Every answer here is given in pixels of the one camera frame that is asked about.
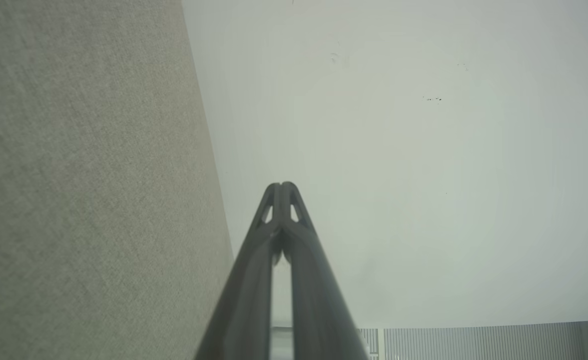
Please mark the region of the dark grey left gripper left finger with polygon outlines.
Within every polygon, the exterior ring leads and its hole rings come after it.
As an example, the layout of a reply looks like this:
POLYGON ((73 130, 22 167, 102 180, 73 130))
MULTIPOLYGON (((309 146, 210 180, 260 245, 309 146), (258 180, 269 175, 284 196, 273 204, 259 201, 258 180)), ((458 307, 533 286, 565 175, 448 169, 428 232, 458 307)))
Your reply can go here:
POLYGON ((212 314, 196 360, 267 360, 271 346, 272 271, 281 254, 276 204, 280 184, 259 203, 212 314))

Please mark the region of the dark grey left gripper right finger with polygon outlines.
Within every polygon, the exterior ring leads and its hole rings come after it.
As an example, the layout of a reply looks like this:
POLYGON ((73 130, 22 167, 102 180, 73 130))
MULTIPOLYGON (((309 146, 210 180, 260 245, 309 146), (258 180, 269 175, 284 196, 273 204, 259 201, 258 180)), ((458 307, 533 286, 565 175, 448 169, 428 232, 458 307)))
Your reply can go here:
POLYGON ((280 201, 284 254, 291 265, 294 358, 366 360, 360 331, 294 183, 281 184, 280 201))

